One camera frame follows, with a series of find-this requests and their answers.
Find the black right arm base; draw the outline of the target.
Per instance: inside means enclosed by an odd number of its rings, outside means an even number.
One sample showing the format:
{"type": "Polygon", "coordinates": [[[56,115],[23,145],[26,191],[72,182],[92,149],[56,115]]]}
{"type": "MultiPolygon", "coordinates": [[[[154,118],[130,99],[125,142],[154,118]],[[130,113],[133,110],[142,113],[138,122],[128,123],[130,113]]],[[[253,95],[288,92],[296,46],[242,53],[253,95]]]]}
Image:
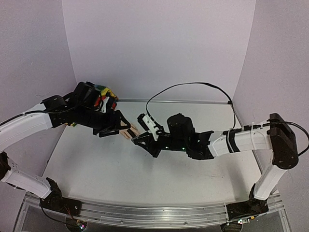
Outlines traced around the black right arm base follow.
{"type": "Polygon", "coordinates": [[[256,217],[269,211],[267,200],[259,200],[254,197],[254,188],[255,184],[250,191],[248,200],[243,202],[229,203],[226,205],[228,222],[256,217]]]}

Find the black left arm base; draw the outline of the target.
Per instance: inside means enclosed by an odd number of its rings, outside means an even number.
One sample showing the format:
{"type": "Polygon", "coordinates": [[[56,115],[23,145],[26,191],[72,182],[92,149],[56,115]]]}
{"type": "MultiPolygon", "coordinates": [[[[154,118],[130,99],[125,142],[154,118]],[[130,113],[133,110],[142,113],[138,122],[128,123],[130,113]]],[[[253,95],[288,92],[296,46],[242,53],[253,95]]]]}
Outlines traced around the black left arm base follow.
{"type": "Polygon", "coordinates": [[[57,183],[49,177],[47,177],[46,180],[51,192],[46,197],[40,198],[40,206],[44,209],[68,214],[73,217],[79,216],[82,202],[72,198],[63,197],[57,183]]]}

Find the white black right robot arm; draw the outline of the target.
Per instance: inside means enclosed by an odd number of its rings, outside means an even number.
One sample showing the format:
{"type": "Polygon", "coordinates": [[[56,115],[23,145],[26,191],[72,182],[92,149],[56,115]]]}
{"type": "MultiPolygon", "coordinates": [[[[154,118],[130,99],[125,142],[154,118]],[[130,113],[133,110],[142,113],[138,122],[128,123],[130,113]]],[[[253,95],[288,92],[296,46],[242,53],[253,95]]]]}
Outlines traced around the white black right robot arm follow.
{"type": "Polygon", "coordinates": [[[276,113],[260,124],[226,131],[196,132],[191,118],[182,114],[167,119],[168,132],[146,114],[141,114],[138,122],[145,133],[132,141],[154,158],[162,150],[185,152],[194,160],[212,160],[239,152],[270,150],[272,159],[253,187],[252,198],[261,201],[269,197],[285,172],[298,164],[301,155],[291,129],[294,123],[284,121],[276,113]]]}

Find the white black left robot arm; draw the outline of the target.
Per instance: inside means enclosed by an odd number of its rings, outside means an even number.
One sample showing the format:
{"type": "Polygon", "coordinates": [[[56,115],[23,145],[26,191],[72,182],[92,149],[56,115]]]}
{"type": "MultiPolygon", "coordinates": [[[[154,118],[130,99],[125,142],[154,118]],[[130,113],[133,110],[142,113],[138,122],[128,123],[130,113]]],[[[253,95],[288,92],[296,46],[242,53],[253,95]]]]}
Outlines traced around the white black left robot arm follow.
{"type": "Polygon", "coordinates": [[[131,124],[121,111],[115,110],[116,98],[90,82],[78,83],[75,90],[63,97],[54,95],[31,109],[0,124],[0,180],[45,199],[55,211],[65,207],[61,191],[50,178],[30,175],[8,158],[5,149],[38,132],[64,124],[78,124],[93,130],[93,135],[106,137],[130,129],[131,124]]]}

